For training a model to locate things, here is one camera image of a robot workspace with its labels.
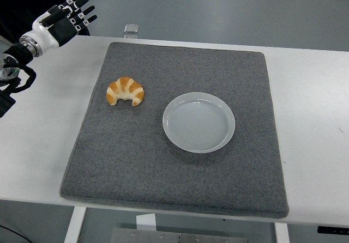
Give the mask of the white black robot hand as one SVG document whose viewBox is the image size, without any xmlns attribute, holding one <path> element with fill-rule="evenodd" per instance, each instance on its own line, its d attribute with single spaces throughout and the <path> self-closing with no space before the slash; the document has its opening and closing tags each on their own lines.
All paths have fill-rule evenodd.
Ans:
<svg viewBox="0 0 349 243">
<path fill-rule="evenodd" d="M 41 52 L 48 48 L 61 47 L 97 19 L 95 6 L 87 6 L 89 0 L 65 0 L 54 5 L 39 16 L 32 25 L 29 35 L 40 46 Z"/>
</svg>

